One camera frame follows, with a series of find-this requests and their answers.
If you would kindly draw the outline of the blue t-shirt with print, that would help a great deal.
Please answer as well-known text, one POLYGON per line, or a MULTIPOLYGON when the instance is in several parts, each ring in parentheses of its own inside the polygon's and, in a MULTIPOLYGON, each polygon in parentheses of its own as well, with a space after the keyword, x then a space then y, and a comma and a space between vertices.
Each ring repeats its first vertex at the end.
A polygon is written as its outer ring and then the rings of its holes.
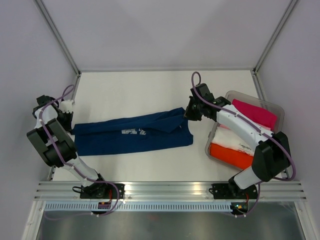
POLYGON ((79 156, 104 156, 187 147, 194 137, 182 107, 142 116, 79 123, 72 130, 79 156))

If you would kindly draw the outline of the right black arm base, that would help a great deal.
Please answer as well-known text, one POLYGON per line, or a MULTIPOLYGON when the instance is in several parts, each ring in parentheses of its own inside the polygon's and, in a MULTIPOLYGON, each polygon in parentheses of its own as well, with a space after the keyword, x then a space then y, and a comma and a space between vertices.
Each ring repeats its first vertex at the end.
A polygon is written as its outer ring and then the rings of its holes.
POLYGON ((255 200, 258 197, 258 190, 255 185, 246 189, 240 189, 231 183, 213 183, 208 191, 215 200, 255 200))

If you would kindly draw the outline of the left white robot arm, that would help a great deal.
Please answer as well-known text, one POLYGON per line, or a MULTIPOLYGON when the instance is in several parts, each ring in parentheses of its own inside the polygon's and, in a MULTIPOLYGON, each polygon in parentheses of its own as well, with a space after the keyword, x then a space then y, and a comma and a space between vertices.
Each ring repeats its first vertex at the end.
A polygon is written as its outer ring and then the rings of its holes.
POLYGON ((42 160, 50 167, 62 168, 72 173, 81 186, 72 190, 82 199, 101 199, 108 195, 109 185, 96 170, 79 157, 71 138, 73 100, 57 101, 42 95, 36 99, 38 106, 32 115, 36 125, 26 136, 42 160))

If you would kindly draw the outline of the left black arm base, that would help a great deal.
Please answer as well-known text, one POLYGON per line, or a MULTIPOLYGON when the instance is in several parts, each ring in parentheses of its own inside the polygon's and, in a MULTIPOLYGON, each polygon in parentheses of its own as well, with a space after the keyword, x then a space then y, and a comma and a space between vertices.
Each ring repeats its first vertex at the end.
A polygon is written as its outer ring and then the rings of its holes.
POLYGON ((81 199, 117 199, 116 188, 107 183, 93 183, 90 186, 73 186, 72 190, 80 194, 81 199))

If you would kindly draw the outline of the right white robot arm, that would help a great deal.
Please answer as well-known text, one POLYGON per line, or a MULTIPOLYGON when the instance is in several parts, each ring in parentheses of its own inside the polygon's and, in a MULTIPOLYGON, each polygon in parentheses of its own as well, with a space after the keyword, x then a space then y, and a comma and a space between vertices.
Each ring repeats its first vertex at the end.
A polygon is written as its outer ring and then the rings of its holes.
POLYGON ((288 137, 259 126, 239 112, 226 98, 214 98, 205 83, 193 85, 184 117, 190 121, 209 118, 224 125, 254 151, 252 164, 228 181, 228 192, 241 197, 247 188, 274 179, 292 166, 288 137))

